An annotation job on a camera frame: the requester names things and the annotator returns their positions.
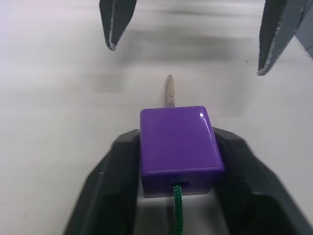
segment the purple plastic cube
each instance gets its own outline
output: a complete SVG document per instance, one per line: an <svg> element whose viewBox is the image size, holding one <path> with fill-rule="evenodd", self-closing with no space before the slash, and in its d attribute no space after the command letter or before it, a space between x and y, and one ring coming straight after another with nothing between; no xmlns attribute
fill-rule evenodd
<svg viewBox="0 0 313 235"><path fill-rule="evenodd" d="M140 129L145 197L207 193L224 172L205 107L144 109Z"/></svg>

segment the green braided string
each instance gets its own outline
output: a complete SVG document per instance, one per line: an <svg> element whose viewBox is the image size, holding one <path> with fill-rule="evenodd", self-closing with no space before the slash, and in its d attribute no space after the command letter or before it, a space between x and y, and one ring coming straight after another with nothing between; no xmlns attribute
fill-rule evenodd
<svg viewBox="0 0 313 235"><path fill-rule="evenodd" d="M182 212L182 195L181 186L174 186L174 199L175 199L175 235L182 235L183 228L183 212Z"/></svg>

